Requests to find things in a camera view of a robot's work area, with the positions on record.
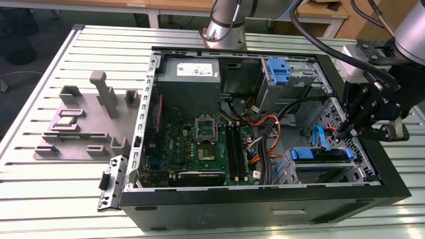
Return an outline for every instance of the ram slot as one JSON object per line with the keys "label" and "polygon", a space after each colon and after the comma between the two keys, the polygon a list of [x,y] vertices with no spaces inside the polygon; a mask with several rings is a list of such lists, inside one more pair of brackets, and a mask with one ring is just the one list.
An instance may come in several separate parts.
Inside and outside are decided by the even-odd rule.
{"label": "ram slot", "polygon": [[228,158],[228,171],[231,180],[235,180],[237,176],[237,164],[236,164],[236,154],[235,154],[235,142],[232,126],[225,126],[225,142],[227,142],[227,158]]}
{"label": "ram slot", "polygon": [[240,130],[237,126],[232,127],[232,133],[233,133],[233,151],[235,151],[235,159],[236,159],[236,166],[237,166],[237,176],[240,180],[244,180],[244,177],[247,175],[247,169],[245,169],[245,161],[244,161],[244,151],[241,148],[241,136],[240,136]]}

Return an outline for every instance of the green circuit board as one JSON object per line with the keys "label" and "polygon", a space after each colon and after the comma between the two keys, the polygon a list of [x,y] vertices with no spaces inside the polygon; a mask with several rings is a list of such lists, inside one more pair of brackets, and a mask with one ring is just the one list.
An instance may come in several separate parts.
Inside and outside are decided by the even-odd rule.
{"label": "green circuit board", "polygon": [[[212,128],[203,125],[199,128],[199,135],[209,135]],[[251,127],[240,127],[243,147],[247,147],[247,140],[251,137]],[[173,170],[184,171],[220,171],[225,173],[225,185],[252,185],[252,172],[248,170],[247,155],[244,154],[247,178],[235,181],[229,177],[229,162],[227,157],[225,125],[219,124],[216,128],[217,141],[196,141],[196,123],[172,123],[165,128],[164,152],[160,160],[159,172],[152,173],[155,184],[161,187],[168,185],[168,174]]]}

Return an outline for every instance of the floor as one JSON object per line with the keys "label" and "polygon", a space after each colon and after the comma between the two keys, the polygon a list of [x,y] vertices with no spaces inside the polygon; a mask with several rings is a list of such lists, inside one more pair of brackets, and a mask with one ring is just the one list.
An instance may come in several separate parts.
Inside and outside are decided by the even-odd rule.
{"label": "floor", "polygon": [[[38,59],[24,66],[14,66],[0,57],[0,76],[16,71],[43,73],[76,23],[149,27],[148,16],[144,14],[63,11],[62,15],[62,19],[58,20],[50,10],[35,9],[34,18],[39,26],[39,33],[28,38],[38,52]],[[199,30],[208,26],[209,19],[207,17],[161,16],[160,23],[161,28]],[[263,20],[248,20],[245,30],[252,33],[269,32]],[[40,76],[36,73],[19,73],[2,78],[10,86],[10,90],[6,94],[0,94],[0,139],[7,133],[20,108],[39,82]]]}

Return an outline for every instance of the aluminum extrusion table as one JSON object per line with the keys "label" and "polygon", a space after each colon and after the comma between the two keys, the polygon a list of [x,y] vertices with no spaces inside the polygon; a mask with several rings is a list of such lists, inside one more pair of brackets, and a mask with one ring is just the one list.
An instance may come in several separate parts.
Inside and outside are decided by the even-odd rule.
{"label": "aluminum extrusion table", "polygon": [[[324,41],[336,50],[353,43]],[[248,34],[249,50],[320,53],[301,37]],[[40,142],[64,85],[95,92],[92,70],[107,72],[116,93],[143,89],[153,45],[203,47],[196,31],[84,26],[72,30],[0,143],[0,238],[423,238],[425,235],[425,119],[405,119],[408,142],[384,143],[412,197],[337,224],[201,231],[143,232],[124,212],[99,213],[98,189],[108,161],[36,161]]]}

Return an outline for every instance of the power supply label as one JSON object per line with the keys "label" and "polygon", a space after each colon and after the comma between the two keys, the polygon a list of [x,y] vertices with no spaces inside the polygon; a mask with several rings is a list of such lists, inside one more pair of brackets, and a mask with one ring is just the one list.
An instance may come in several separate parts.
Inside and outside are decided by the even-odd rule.
{"label": "power supply label", "polygon": [[208,63],[179,63],[177,76],[213,76],[213,65]]}

